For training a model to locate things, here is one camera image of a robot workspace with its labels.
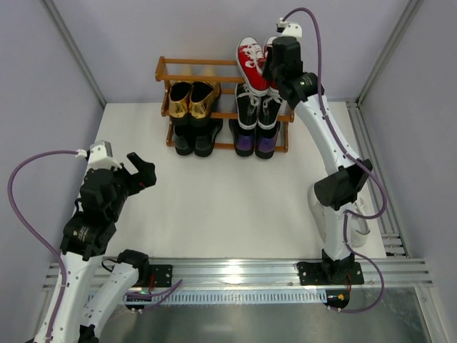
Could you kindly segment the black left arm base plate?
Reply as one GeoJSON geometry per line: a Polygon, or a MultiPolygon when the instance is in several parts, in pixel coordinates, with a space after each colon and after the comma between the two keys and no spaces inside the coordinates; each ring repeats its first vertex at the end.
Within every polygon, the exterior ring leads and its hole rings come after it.
{"type": "Polygon", "coordinates": [[[139,278],[134,287],[168,288],[172,285],[173,268],[172,264],[150,264],[148,268],[140,267],[139,278]]]}

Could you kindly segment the gold loafer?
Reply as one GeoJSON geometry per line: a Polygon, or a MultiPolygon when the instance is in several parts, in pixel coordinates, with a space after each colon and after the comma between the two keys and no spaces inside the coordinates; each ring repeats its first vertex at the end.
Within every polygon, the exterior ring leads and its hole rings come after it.
{"type": "Polygon", "coordinates": [[[174,126],[185,126],[190,122],[189,102],[193,84],[177,81],[169,91],[169,116],[174,126]]]}
{"type": "Polygon", "coordinates": [[[193,83],[189,101],[191,125],[203,127],[209,123],[214,103],[221,95],[218,82],[196,81],[193,83]]]}

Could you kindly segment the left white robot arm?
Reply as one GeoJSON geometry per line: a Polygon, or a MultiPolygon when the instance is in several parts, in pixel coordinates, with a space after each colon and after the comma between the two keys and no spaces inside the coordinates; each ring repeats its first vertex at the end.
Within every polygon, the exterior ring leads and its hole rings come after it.
{"type": "Polygon", "coordinates": [[[60,274],[33,342],[97,342],[126,291],[150,275],[148,255],[126,249],[118,256],[109,280],[91,301],[87,299],[126,200],[156,184],[154,164],[134,152],[126,157],[136,167],[135,174],[111,156],[94,161],[94,155],[90,153],[79,190],[81,207],[64,227],[60,274]]]}

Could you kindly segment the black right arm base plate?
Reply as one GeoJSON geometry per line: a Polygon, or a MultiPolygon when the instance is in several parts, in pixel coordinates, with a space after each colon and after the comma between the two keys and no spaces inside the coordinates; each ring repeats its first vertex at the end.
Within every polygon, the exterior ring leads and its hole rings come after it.
{"type": "Polygon", "coordinates": [[[358,262],[346,266],[335,266],[329,262],[298,262],[298,277],[302,286],[344,285],[365,283],[358,262]]]}

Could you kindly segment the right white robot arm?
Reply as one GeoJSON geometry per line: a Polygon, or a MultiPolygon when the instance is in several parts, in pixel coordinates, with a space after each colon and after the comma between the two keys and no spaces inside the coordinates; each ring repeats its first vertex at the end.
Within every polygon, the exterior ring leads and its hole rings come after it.
{"type": "Polygon", "coordinates": [[[323,240],[320,262],[300,262],[303,285],[364,283],[361,265],[351,251],[351,234],[369,233],[365,224],[350,227],[358,193],[373,166],[361,160],[341,136],[328,108],[318,75],[303,71],[301,46],[292,36],[276,37],[267,48],[263,77],[272,81],[282,99],[305,124],[321,155],[326,177],[312,185],[308,203],[323,240]]]}

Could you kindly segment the black patent loafer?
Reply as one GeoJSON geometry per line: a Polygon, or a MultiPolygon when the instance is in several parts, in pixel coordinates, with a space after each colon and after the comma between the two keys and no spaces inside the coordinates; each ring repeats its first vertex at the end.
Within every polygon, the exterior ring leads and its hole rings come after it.
{"type": "Polygon", "coordinates": [[[175,126],[173,140],[178,155],[188,156],[194,152],[196,136],[191,125],[175,126]]]}
{"type": "Polygon", "coordinates": [[[208,157],[214,150],[216,137],[224,125],[223,119],[210,119],[206,126],[196,131],[194,154],[199,157],[208,157]]]}

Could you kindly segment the red canvas sneaker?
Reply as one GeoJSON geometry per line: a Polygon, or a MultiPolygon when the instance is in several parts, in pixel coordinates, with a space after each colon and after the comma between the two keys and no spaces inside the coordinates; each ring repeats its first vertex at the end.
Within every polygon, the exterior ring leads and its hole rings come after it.
{"type": "Polygon", "coordinates": [[[253,37],[243,38],[236,48],[236,62],[248,90],[256,96],[265,96],[269,83],[263,78],[266,58],[260,44],[253,37]]]}
{"type": "MultiPolygon", "coordinates": [[[[268,57],[268,48],[272,46],[273,40],[276,38],[276,36],[270,36],[267,38],[265,41],[265,44],[263,45],[263,55],[265,59],[268,57]]],[[[275,95],[279,95],[279,90],[277,85],[274,82],[270,82],[270,87],[269,87],[269,92],[275,95]]]]}

